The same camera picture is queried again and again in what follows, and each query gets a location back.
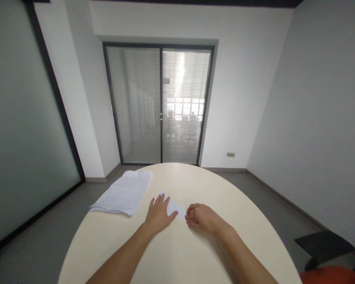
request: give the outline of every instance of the glass door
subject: glass door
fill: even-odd
[[[210,50],[163,49],[163,162],[198,164]]]
[[[214,47],[104,43],[123,164],[198,164]]]

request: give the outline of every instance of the black frame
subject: black frame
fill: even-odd
[[[214,57],[214,45],[180,45],[180,44],[159,44],[159,43],[123,43],[123,42],[110,42],[104,41],[103,42],[103,53],[104,53],[104,61],[105,61],[105,68],[106,68],[106,76],[108,79],[109,85],[109,92],[110,92],[110,101],[112,104],[113,110],[113,117],[114,117],[114,127],[116,129],[116,137],[117,137],[117,144],[118,150],[120,152],[120,161],[123,165],[142,165],[142,166],[149,166],[151,164],[144,164],[144,163],[124,163],[123,162],[123,155],[122,155],[122,148],[121,148],[121,140],[120,140],[120,132],[118,128],[117,122],[117,112],[116,112],[116,105],[114,102],[114,95],[113,95],[113,87],[112,87],[112,77],[110,75],[110,68],[109,68],[109,60],[108,60],[108,52],[107,47],[139,47],[139,48],[159,48],[160,50],[160,94],[161,94],[161,101],[160,101],[160,113],[163,113],[163,49],[189,49],[189,50],[210,50],[210,61],[209,61],[209,71],[208,71],[208,78],[207,78],[207,85],[205,91],[205,103],[204,103],[204,110],[202,114],[202,122],[201,122],[201,130],[200,130],[200,140],[198,145],[198,154],[197,154],[197,162],[195,166],[199,166],[200,155],[201,155],[201,146],[202,146],[202,136],[204,133],[204,124],[206,119],[206,111],[207,111],[207,102],[209,96],[209,87],[210,87],[210,79],[212,74],[212,66],[213,66],[213,57]],[[161,163],[163,163],[163,123],[161,123]]]
[[[12,241],[16,236],[18,236],[20,233],[22,233],[26,228],[31,226],[35,221],[37,221],[40,217],[42,217],[46,212],[48,212],[50,209],[52,209],[56,204],[58,204],[60,201],[62,201],[66,196],[68,196],[71,192],[73,192],[76,188],[78,188],[81,184],[83,184],[86,181],[82,163],[79,158],[78,150],[76,148],[76,144],[74,141],[74,137],[70,128],[70,124],[68,122],[66,110],[63,105],[63,100],[60,95],[58,83],[56,81],[56,77],[54,74],[54,70],[52,68],[52,64],[50,61],[49,54],[47,52],[45,40],[43,38],[41,26],[39,25],[39,21],[37,18],[36,10],[34,9],[34,3],[31,0],[22,0],[22,2],[26,6],[26,10],[29,16],[30,23],[32,25],[34,37],[37,41],[38,49],[41,53],[42,61],[46,69],[46,73],[49,77],[51,88],[54,93],[55,101],[57,104],[57,108],[59,110],[60,116],[62,118],[62,123],[67,135],[67,139],[75,160],[75,164],[79,173],[79,176],[81,178],[81,181],[72,186],[69,190],[67,190],[65,193],[63,193],[61,196],[56,198],[53,202],[51,202],[48,206],[43,208],[40,212],[35,214],[32,218],[27,220],[24,224],[20,225],[17,229],[15,229],[12,233],[4,237],[0,241],[0,249],[2,249],[5,245],[7,245],[10,241]],[[47,3],[47,0],[38,0],[38,2],[44,2]]]

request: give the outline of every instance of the baseboard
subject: baseboard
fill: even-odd
[[[203,168],[211,172],[245,172],[245,168]]]
[[[112,177],[112,175],[114,174],[114,172],[116,171],[116,170],[118,170],[118,168],[121,166],[121,163],[118,163],[118,165],[117,166],[115,166],[114,168],[113,168],[113,170],[111,170],[110,172],[109,172],[109,174],[107,174],[106,175],[106,177],[86,177],[86,182],[107,182],[111,177]]]
[[[248,174],[251,178],[253,178],[255,181],[257,181],[259,184],[261,184],[263,187],[265,187],[270,193],[281,199],[284,203],[286,203],[289,207],[291,207],[293,210],[295,210],[297,213],[302,215],[304,218],[306,218],[309,222],[311,222],[313,225],[315,225],[319,230],[329,230],[325,225],[323,225],[321,222],[310,216],[308,213],[306,213],[304,210],[302,210],[300,207],[298,207],[296,204],[294,204],[292,201],[278,193],[276,190],[274,190],[272,187],[270,187],[268,184],[266,184],[264,181],[262,181],[260,178],[258,178],[256,175],[254,175],[252,172],[250,172],[248,169],[246,169],[246,174]]]

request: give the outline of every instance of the white cloth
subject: white cloth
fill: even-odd
[[[152,171],[126,171],[91,205],[90,211],[125,213],[134,216],[150,184]]]
[[[164,200],[166,200],[167,197],[169,197],[169,195],[164,194]],[[172,198],[170,198],[170,201],[169,201],[168,206],[167,206],[167,215],[170,216],[174,211],[179,212],[176,217],[179,217],[179,218],[184,218],[185,217],[185,211],[179,205],[177,205],[172,200]]]

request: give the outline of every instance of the white table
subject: white table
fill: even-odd
[[[159,190],[183,209],[191,203],[213,208],[230,223],[254,255],[280,284],[301,283],[279,236],[263,213],[238,188],[222,177],[187,164],[147,166],[153,177],[133,218],[90,212],[82,221],[67,252],[59,284],[83,284],[144,222],[150,200]],[[144,253],[132,283],[230,283],[231,267],[213,240],[176,218],[159,233]]]

